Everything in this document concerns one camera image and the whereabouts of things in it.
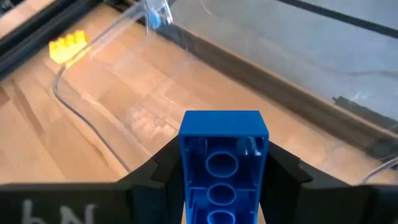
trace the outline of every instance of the lego brick tube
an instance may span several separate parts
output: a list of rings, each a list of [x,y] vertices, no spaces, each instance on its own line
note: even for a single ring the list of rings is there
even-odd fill
[[[257,223],[269,140],[260,112],[187,111],[178,140],[187,223]]]

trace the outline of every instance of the blue clip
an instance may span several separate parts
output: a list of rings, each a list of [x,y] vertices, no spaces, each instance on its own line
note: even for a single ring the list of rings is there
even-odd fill
[[[159,13],[154,10],[149,11],[148,20],[151,29],[155,30],[162,25],[162,20],[160,19]]]

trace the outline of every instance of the wooden floor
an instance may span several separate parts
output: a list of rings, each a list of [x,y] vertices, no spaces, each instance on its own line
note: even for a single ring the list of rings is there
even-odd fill
[[[101,5],[69,31],[83,29],[94,37],[119,15]],[[116,127],[103,126],[108,132],[103,134],[117,139],[124,130],[134,138],[134,144],[115,147],[114,154],[54,97],[52,82],[60,66],[48,49],[1,82],[1,183],[118,180],[177,134],[185,110],[259,110],[271,141],[351,184],[380,165],[161,37],[144,37],[142,26],[128,25],[63,75],[62,81],[81,96],[64,95],[67,101],[91,103]],[[395,178],[389,170],[373,181]]]

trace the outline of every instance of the yellow lego brick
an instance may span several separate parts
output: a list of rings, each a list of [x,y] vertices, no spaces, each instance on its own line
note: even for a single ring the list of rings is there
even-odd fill
[[[82,30],[76,30],[66,37],[60,37],[58,40],[49,43],[50,58],[58,64],[67,63],[71,65],[73,62],[81,58],[84,52],[80,52],[73,61],[70,61],[81,49],[87,46],[88,37]]]

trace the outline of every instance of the lego brick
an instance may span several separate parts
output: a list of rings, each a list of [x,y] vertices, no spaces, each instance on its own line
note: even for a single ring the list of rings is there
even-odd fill
[[[257,223],[269,140],[260,112],[187,111],[178,139],[187,223]]]
[[[82,30],[76,30],[72,34],[67,34],[65,38],[60,37],[56,41],[51,41],[49,43],[50,58],[57,62],[58,64],[67,63],[72,59],[81,49],[87,46],[88,37]],[[81,58],[84,52],[80,52],[79,56],[68,63],[70,66],[73,62]]]

